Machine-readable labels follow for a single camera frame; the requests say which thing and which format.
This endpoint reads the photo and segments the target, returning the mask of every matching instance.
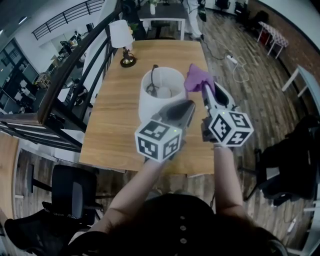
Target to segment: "ceiling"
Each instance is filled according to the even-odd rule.
[[[0,30],[10,38],[19,28],[23,16],[30,18],[40,7],[52,0],[0,0]]]

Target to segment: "wooden floor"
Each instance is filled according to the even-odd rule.
[[[290,87],[285,93],[281,91],[281,87],[289,77],[279,61],[272,56],[267,56],[264,45],[256,43],[250,34],[243,32],[233,18],[208,11],[207,22],[204,24],[200,22],[199,27],[215,57],[223,58],[225,52],[231,51],[234,57],[243,57],[246,62],[244,67],[249,81],[235,82],[233,63],[226,59],[215,59],[211,56],[207,46],[202,43],[210,74],[216,76],[218,83],[231,93],[240,110],[247,113],[252,121],[254,133],[245,146],[234,151],[234,159],[236,165],[253,169],[254,148],[264,150],[284,139],[305,113],[293,87]],[[164,29],[161,35],[174,36],[178,39],[180,33],[176,31],[176,28],[173,22],[171,27]],[[237,80],[246,78],[246,73],[240,67],[235,70],[234,74]],[[51,200],[50,195],[40,189],[35,188],[33,194],[27,191],[27,164],[35,165],[35,178],[49,184],[55,163],[25,151],[20,153],[18,162],[16,194],[24,195],[24,199],[16,199],[16,209],[17,217],[22,218],[41,210],[42,201],[50,202]],[[116,194],[134,174],[131,171],[122,174],[101,170],[98,175],[98,192]],[[247,174],[240,173],[239,179],[245,193],[248,193],[255,185],[255,179]],[[214,192],[214,180],[212,175],[193,178],[187,178],[184,175],[162,176],[156,187],[161,188],[164,192],[184,189],[209,204]],[[110,201],[104,200],[102,203],[106,209]],[[311,215],[303,213],[303,208],[311,205],[311,201],[301,199],[293,203],[286,202],[278,208],[271,207],[262,193],[257,192],[245,204],[245,209],[257,225],[272,232],[288,247],[300,249],[311,220]],[[291,233],[287,233],[293,218],[297,218],[296,225]]]

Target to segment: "brick wall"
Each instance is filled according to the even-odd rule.
[[[258,0],[249,0],[248,9],[251,11],[250,18],[254,17],[259,11],[264,11],[269,14],[269,25],[280,31],[289,41],[288,47],[284,48],[279,55],[279,58],[288,71],[292,74],[297,65],[300,65],[313,74],[320,84],[320,55],[314,46],[305,38],[306,35],[303,35],[299,29],[289,21],[282,18],[276,11],[261,4]],[[299,90],[305,86],[302,78],[299,77],[295,83]],[[303,99],[310,114],[315,114],[315,105],[308,91],[303,95]]]

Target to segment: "white lampshade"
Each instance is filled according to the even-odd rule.
[[[130,33],[128,24],[124,19],[112,22],[109,24],[109,26],[112,47],[126,47],[134,41]]]
[[[165,105],[187,98],[184,75],[171,67],[154,69],[153,83],[158,87],[157,97],[148,94],[146,89],[151,83],[151,72],[151,70],[148,71],[141,81],[138,114],[142,123],[149,120]]]

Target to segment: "black metal railing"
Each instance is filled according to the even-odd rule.
[[[51,85],[47,89],[39,109],[35,113],[5,114],[0,115],[0,130],[9,135],[16,136],[21,139],[29,140],[36,144],[43,144],[54,148],[65,149],[69,151],[80,152],[82,143],[68,135],[63,129],[68,123],[70,130],[78,130],[86,132],[87,124],[84,123],[84,116],[90,104],[95,87],[101,75],[107,72],[112,56],[116,53],[115,48],[111,45],[109,24],[115,20],[119,20],[122,12],[121,2],[118,1],[113,11],[108,17],[100,22],[74,49],[66,61],[56,71],[51,79]],[[71,72],[79,63],[79,60],[93,43],[93,41],[103,32],[106,32],[106,39],[101,44],[89,65],[85,69],[80,82],[73,90],[73,97],[68,103],[61,102],[58,95],[65,87],[67,79]],[[80,106],[80,110],[74,112],[74,103],[80,88],[84,84],[89,72],[92,70],[94,63],[99,55],[105,49],[105,58],[96,72],[95,79],[90,87],[86,98]]]
[[[63,26],[64,24],[68,24],[82,16],[91,15],[100,11],[104,1],[105,0],[88,0],[79,3],[49,19],[47,22],[35,29],[32,34],[37,40],[39,40],[41,37],[51,33],[53,30]]]

